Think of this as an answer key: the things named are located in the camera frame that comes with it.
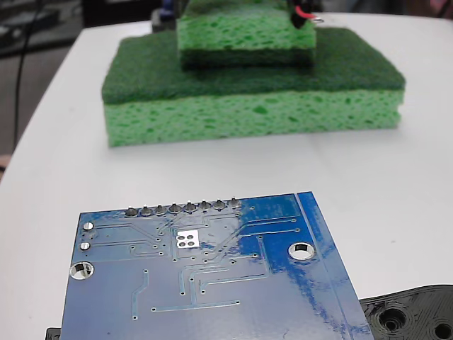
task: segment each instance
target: gray floor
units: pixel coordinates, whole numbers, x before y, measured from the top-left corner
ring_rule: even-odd
[[[42,95],[52,81],[69,48],[37,52],[26,57],[21,87],[19,131],[25,130]],[[0,154],[13,151],[14,90],[18,57],[0,59]]]

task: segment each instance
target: black 3d printed part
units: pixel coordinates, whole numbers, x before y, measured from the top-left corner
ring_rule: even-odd
[[[433,285],[361,300],[375,340],[453,339],[453,286]]]

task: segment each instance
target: stacked sponge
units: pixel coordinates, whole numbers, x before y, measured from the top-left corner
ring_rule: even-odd
[[[312,22],[297,30],[283,0],[191,0],[178,21],[184,69],[314,63]]]
[[[103,86],[110,145],[396,127],[401,74],[352,31],[316,31],[312,68],[183,72],[174,32],[122,41]]]

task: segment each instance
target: black cable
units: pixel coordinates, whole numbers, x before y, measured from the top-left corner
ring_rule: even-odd
[[[21,56],[19,59],[19,68],[17,71],[16,77],[16,92],[14,94],[14,131],[13,131],[13,148],[17,147],[19,142],[19,101],[21,98],[21,80],[22,80],[22,70],[23,70],[23,61],[25,59],[25,55],[27,54],[28,43],[30,42],[30,37],[33,33],[33,27],[35,26],[35,22],[38,19],[38,16],[44,7],[41,0],[36,0],[36,10],[35,14],[33,15],[33,19],[28,26],[27,31],[25,32],[25,41],[23,42],[23,47],[21,51]]]
[[[440,9],[439,13],[437,14],[437,17],[443,18],[445,16],[445,14],[447,14],[447,11],[451,5],[452,5],[452,0],[447,0],[445,2],[444,6],[442,6],[442,8]]]

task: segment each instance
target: black object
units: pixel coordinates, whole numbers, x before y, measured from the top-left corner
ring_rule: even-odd
[[[61,332],[61,328],[48,328],[45,335],[45,340],[59,340]]]
[[[85,27],[146,21],[161,7],[161,0],[82,0]]]
[[[295,28],[300,29],[303,25],[305,25],[307,19],[298,16],[294,12],[294,9],[298,6],[305,13],[311,13],[313,11],[313,0],[288,0],[288,5],[291,8],[292,25]]]
[[[453,285],[431,285],[360,301],[375,340],[453,340]],[[59,340],[49,328],[45,340]]]
[[[36,10],[35,15],[32,18],[32,21],[29,25],[25,27],[25,41],[23,42],[23,48],[21,52],[21,58],[19,59],[19,68],[17,71],[17,78],[16,78],[16,91],[14,94],[14,131],[13,131],[13,147],[14,149],[17,147],[19,142],[19,102],[21,99],[21,80],[22,80],[22,69],[23,69],[23,61],[25,59],[25,55],[27,54],[27,47],[28,43],[30,42],[30,37],[33,34],[35,22],[38,19],[38,16],[41,13],[44,5],[41,1],[36,1]]]

